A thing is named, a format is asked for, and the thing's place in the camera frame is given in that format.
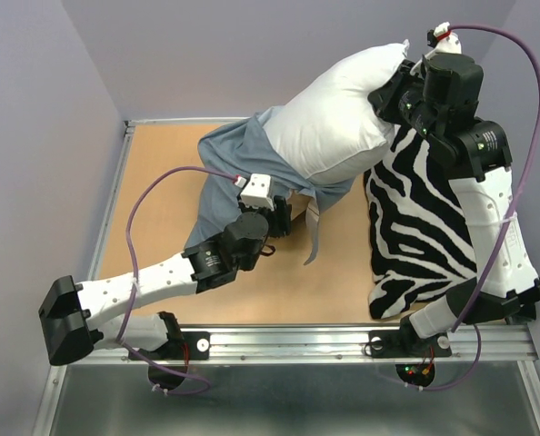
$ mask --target white pillow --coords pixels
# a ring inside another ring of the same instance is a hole
[[[332,66],[268,120],[274,150],[317,185],[357,177],[380,162],[395,129],[367,101],[405,60],[409,42],[368,48]]]

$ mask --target screw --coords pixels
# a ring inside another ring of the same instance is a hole
[[[209,350],[209,341],[207,339],[200,339],[197,341],[197,350],[200,352],[206,352]]]
[[[446,338],[445,336],[440,336],[437,338],[437,346],[440,347],[442,350],[447,350],[450,348],[450,340]]]

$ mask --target metal floor panel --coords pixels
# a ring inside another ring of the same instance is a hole
[[[466,363],[439,363],[436,383]],[[515,362],[483,362],[442,392],[406,389],[393,365],[200,367],[214,388],[195,397],[151,392],[143,365],[68,368],[55,436],[539,435]]]

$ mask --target gray towel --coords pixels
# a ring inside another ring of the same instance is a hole
[[[351,189],[354,180],[329,186],[311,184],[280,157],[268,141],[263,126],[282,106],[275,106],[236,123],[223,125],[204,136],[198,145],[205,167],[249,177],[269,174],[274,179],[272,195],[289,198],[299,193],[311,198],[306,209],[306,226],[313,248],[305,264],[318,253],[319,214],[336,204]],[[237,195],[240,188],[230,181],[208,175],[199,200],[197,222],[185,247],[197,245],[233,222],[239,215]]]

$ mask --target white connector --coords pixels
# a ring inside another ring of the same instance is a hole
[[[434,36],[438,37],[438,36],[448,33],[449,27],[450,27],[450,23],[448,23],[447,21],[445,23],[440,24],[438,27],[434,29]],[[440,41],[438,41],[435,48],[430,50],[425,55],[425,59],[430,59],[436,53],[457,53],[460,55],[462,53],[462,45],[460,44],[458,35],[455,34],[454,32],[451,32],[450,35],[448,35],[445,38],[442,38]],[[422,60],[420,59],[412,67],[410,74],[419,75],[421,72],[421,66],[422,66]]]
[[[266,174],[252,174],[240,193],[240,200],[246,207],[255,209],[267,207],[273,211],[275,207],[272,199],[272,177]]]
[[[434,29],[434,36],[437,38],[440,35],[447,34],[449,28],[450,28],[450,23],[448,23],[447,21],[445,23],[440,24],[438,27]]]
[[[243,188],[246,183],[248,183],[248,180],[245,177],[238,175],[237,179],[235,179],[234,185],[238,188]]]

